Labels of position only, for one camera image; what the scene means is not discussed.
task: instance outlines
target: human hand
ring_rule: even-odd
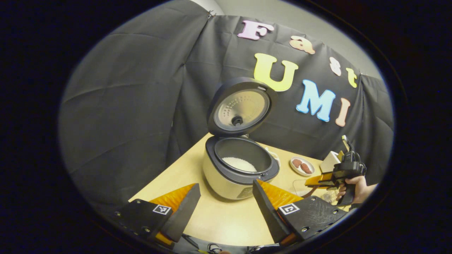
[[[364,202],[364,200],[366,200],[374,187],[367,186],[366,178],[364,178],[364,176],[362,175],[354,177],[352,179],[345,179],[345,182],[347,184],[355,185],[355,196],[353,198],[352,204]],[[339,193],[337,194],[336,201],[340,200],[341,197],[345,195],[346,189],[347,187],[345,187],[343,183],[339,185]]]

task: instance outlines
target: gray wall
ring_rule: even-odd
[[[383,80],[364,50],[332,24],[281,0],[192,0],[217,15],[247,16],[268,20],[306,33],[344,56],[361,73]]]

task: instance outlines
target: rice cooker lid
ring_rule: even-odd
[[[251,133],[270,114],[276,92],[266,84],[247,77],[224,82],[207,111],[207,128],[215,136],[233,137]]]

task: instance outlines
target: black fabric backdrop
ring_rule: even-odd
[[[239,38],[243,20],[270,24],[275,30],[258,41]],[[313,55],[292,48],[292,35],[312,42]],[[112,31],[75,69],[62,99],[59,138],[68,172],[98,211],[109,213],[178,159],[207,133],[206,114],[218,84],[253,77],[256,58],[278,59],[271,77],[281,80],[282,60],[296,63],[292,86],[278,92],[278,103],[260,128],[250,134],[258,142],[324,159],[344,150],[341,135],[352,140],[367,165],[368,184],[386,169],[394,134],[388,91],[381,80],[360,75],[321,41],[264,20],[237,16],[207,19],[205,9],[176,0],[151,9]],[[342,75],[330,69],[329,57]],[[358,76],[348,83],[345,68]],[[336,98],[330,121],[298,112],[308,79],[319,95]],[[335,124],[340,98],[346,98],[346,125]]]

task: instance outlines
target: table surface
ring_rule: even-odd
[[[129,199],[129,202],[136,198],[149,201],[191,183],[199,183],[201,198],[184,230],[185,234],[225,245],[273,244],[270,231],[254,197],[238,201],[227,200],[217,195],[208,185],[202,171],[202,160],[206,140],[211,136],[210,133],[204,136],[170,167]],[[299,175],[290,167],[290,159],[294,156],[304,158],[314,166],[315,172],[312,176],[321,174],[319,168],[321,160],[264,144],[260,145],[264,148],[268,147],[269,151],[276,153],[281,161],[279,173],[271,181],[274,186],[298,196],[304,195],[310,190],[304,186],[305,181],[303,181],[309,177]],[[312,195],[321,197],[325,192],[325,189],[317,189]]]

